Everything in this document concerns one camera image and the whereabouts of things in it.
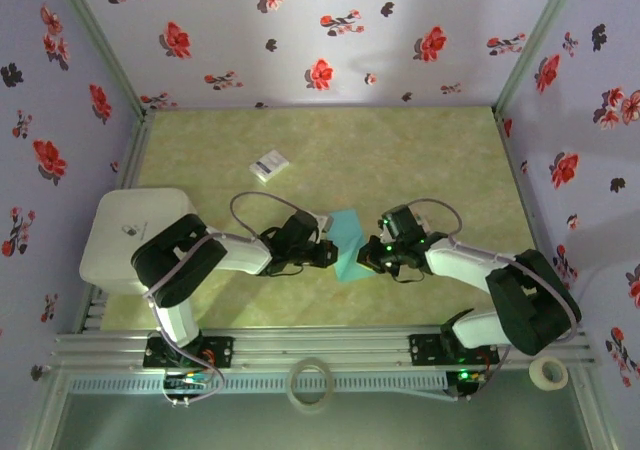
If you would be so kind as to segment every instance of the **table surface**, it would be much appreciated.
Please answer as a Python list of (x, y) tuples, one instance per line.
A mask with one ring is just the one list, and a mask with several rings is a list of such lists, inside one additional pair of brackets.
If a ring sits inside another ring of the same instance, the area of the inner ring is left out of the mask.
[[(265, 186), (248, 167), (272, 149), (291, 164)], [(511, 253), (533, 246), (488, 107), (161, 112), (138, 185), (180, 188), (208, 225), (240, 235), (246, 231), (232, 220), (229, 200), (246, 190), (274, 193), (314, 213), (353, 208), (367, 238), (379, 233), (382, 212), (428, 196), (460, 212), (465, 243)], [(433, 229), (455, 228), (446, 210), (423, 208)], [(237, 212), (259, 231), (290, 215), (255, 196), (238, 201)], [(406, 285), (388, 275), (341, 283), (331, 268), (306, 268), (282, 278), (212, 272), (192, 304), (202, 328), (222, 328), (439, 324), (491, 301), (443, 277)], [(143, 299), (109, 296), (103, 330), (153, 327)]]

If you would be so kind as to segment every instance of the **tape roll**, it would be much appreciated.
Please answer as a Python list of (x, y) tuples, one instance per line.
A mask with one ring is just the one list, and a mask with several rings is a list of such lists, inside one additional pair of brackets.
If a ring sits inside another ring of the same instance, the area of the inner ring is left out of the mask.
[(569, 382), (567, 367), (555, 357), (536, 358), (529, 365), (529, 377), (536, 387), (545, 392), (560, 390)]
[[(327, 381), (327, 390), (320, 397), (319, 400), (315, 402), (303, 402), (300, 400), (296, 394), (294, 393), (294, 387), (296, 385), (296, 380), (298, 376), (304, 372), (305, 370), (316, 370), (320, 372), (320, 374)], [(289, 375), (287, 377), (287, 398), (292, 403), (294, 407), (300, 410), (303, 413), (313, 414), (318, 413), (323, 408), (327, 406), (333, 392), (335, 390), (335, 383), (333, 381), (333, 375), (331, 374), (331, 370), (326, 363), (318, 358), (306, 358), (304, 360), (299, 361), (295, 364), (291, 370), (289, 371)]]

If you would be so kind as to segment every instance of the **floral wallpaper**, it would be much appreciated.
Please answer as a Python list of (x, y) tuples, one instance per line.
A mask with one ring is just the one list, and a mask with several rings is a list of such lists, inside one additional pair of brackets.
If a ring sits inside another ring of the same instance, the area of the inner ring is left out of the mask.
[(0, 446), (18, 448), (135, 115), (64, 0), (0, 2)]
[(640, 27), (621, 15), (636, 2), (568, 0), (502, 115), (533, 228), (580, 303), (628, 449), (640, 440)]
[(87, 2), (141, 104), (169, 109), (491, 105), (547, 0)]

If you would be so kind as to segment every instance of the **teal cloth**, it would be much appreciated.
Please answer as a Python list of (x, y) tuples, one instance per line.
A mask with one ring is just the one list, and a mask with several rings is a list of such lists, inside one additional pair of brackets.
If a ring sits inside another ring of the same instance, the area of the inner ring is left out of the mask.
[(358, 251), (366, 243), (360, 220), (355, 210), (331, 213), (333, 224), (327, 237), (338, 247), (338, 261), (333, 264), (339, 282), (352, 282), (376, 273), (356, 262)]

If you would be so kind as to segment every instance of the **white box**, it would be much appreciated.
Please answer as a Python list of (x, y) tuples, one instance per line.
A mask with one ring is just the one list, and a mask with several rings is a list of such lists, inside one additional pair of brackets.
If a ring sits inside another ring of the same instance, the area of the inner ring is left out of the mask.
[(288, 165), (289, 161), (280, 155), (277, 150), (271, 150), (263, 157), (260, 157), (257, 162), (249, 165), (249, 170), (257, 176), (262, 183), (267, 183)]
[(96, 211), (80, 262), (80, 276), (108, 293), (140, 295), (131, 257), (184, 215), (196, 213), (177, 188), (135, 188), (107, 193)]

